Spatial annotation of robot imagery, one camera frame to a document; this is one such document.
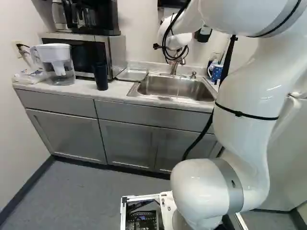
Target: white container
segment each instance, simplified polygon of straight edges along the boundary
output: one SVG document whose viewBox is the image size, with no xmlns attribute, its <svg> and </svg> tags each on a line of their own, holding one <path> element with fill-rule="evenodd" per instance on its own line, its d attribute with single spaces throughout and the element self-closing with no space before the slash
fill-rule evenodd
<svg viewBox="0 0 307 230">
<path fill-rule="evenodd" d="M 43 67 L 48 83 L 52 85 L 74 84 L 76 75 L 71 59 L 71 46 L 53 43 L 36 45 L 30 48 L 35 64 Z"/>
</svg>

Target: black tumbler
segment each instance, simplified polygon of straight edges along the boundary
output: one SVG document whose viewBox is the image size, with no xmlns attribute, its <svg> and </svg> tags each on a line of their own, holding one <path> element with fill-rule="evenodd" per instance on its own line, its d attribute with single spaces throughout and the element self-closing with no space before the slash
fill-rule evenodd
<svg viewBox="0 0 307 230">
<path fill-rule="evenodd" d="M 107 90 L 107 66 L 106 63 L 95 63 L 92 65 L 93 73 L 95 76 L 95 81 L 97 85 L 97 89 Z"/>
</svg>

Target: countertop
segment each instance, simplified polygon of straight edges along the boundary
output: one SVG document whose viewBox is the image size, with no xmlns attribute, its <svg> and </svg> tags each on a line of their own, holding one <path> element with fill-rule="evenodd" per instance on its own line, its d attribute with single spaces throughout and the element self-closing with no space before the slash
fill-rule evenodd
<svg viewBox="0 0 307 230">
<path fill-rule="evenodd" d="M 113 80 L 112 82 L 109 82 L 108 90 L 99 91 L 97 90 L 97 86 L 94 81 L 76 79 L 74 84 L 68 86 L 54 86 L 44 82 L 40 82 L 37 84 L 28 84 L 28 85 L 13 83 L 13 87 L 15 89 L 20 89 L 20 90 L 44 92 L 44 93 L 58 94 L 64 96 L 81 97 L 87 99 L 95 99 L 101 101 L 127 103 L 127 104 L 147 105 L 147 106 L 155 106 L 162 108 L 181 109 L 181 110 L 205 112 L 205 113 L 210 113 L 214 106 L 214 102 L 179 103 L 172 101 L 162 101 L 162 100 L 127 96 L 127 93 L 129 92 L 133 84 L 134 82 Z M 218 87 L 214 86 L 211 83 L 210 85 L 214 89 L 214 92 L 216 92 Z"/>
</svg>

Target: gray carpet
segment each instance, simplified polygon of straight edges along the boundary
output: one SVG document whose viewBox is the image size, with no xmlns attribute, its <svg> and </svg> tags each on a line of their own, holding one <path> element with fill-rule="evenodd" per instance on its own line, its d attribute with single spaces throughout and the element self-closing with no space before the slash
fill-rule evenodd
<svg viewBox="0 0 307 230">
<path fill-rule="evenodd" d="M 169 191 L 169 181 L 55 162 L 1 230 L 119 230 L 120 198 Z M 249 230 L 295 230 L 288 215 L 247 212 Z"/>
<path fill-rule="evenodd" d="M 249 211 L 241 215 L 249 230 L 296 230 L 288 214 Z"/>
</svg>

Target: kitchen sink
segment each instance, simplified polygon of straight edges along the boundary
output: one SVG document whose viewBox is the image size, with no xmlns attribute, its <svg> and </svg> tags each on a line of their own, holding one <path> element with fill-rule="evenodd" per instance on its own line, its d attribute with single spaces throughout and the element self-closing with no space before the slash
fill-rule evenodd
<svg viewBox="0 0 307 230">
<path fill-rule="evenodd" d="M 174 75 L 147 75 L 135 83 L 127 96 L 177 102 L 213 102 L 210 85 L 204 78 L 189 79 Z"/>
</svg>

